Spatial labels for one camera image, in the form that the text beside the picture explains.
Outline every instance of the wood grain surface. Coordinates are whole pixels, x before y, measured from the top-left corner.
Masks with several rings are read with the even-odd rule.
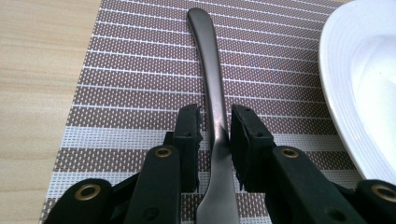
[[[0,223],[39,220],[100,2],[0,1]]]

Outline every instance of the woven placemat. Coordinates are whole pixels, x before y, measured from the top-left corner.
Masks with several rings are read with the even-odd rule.
[[[85,178],[112,184],[139,172],[146,152],[173,131],[177,111],[205,106],[189,8],[212,17],[225,99],[253,108],[278,145],[297,147],[331,181],[361,180],[332,124],[318,74],[318,40],[341,3],[328,0],[103,0],[55,162],[41,221]],[[199,193],[182,195],[192,223],[209,177],[205,122]],[[241,223],[271,223],[263,194],[235,191]]]

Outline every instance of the white plate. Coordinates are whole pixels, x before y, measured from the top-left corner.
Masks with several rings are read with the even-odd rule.
[[[363,178],[396,185],[396,1],[337,8],[319,44],[327,105]]]

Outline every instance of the black plastic part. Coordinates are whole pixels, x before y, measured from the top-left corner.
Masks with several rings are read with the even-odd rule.
[[[152,148],[146,156],[123,223],[180,223],[180,193],[177,148]]]
[[[369,223],[396,223],[396,186],[381,180],[362,180],[350,202]]]
[[[300,149],[275,147],[269,162],[278,186],[270,193],[283,193],[292,211],[292,223],[366,223]]]
[[[121,224],[123,222],[138,177],[139,173],[123,180],[113,187],[113,195],[111,196],[111,207],[113,208],[113,212],[108,222],[109,224]]]
[[[198,149],[199,143],[202,141],[199,132],[201,122],[197,105],[186,105],[178,111],[172,145],[179,150],[181,156],[182,192],[194,192],[199,184]]]
[[[173,133],[174,132],[166,132],[165,138],[163,139],[163,145],[173,145]]]
[[[103,179],[86,179],[70,187],[51,209],[46,224],[105,224],[111,216],[112,188]]]
[[[274,137],[251,108],[232,106],[231,154],[241,188],[266,191],[270,178],[264,160],[275,146]]]

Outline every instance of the brown and white stripes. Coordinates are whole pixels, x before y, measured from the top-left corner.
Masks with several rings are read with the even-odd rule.
[[[320,32],[339,6],[328,0],[103,0],[41,220],[79,180],[117,184],[139,172],[183,105],[205,107],[186,22],[191,7],[205,9],[215,24],[229,121],[232,104],[253,108],[278,145],[304,150],[331,181],[353,188],[361,178],[332,124],[318,74]],[[201,131],[201,184],[182,196],[183,223],[192,223],[208,181],[205,119]],[[237,181],[235,191],[241,223],[271,223],[263,194],[241,191]]]

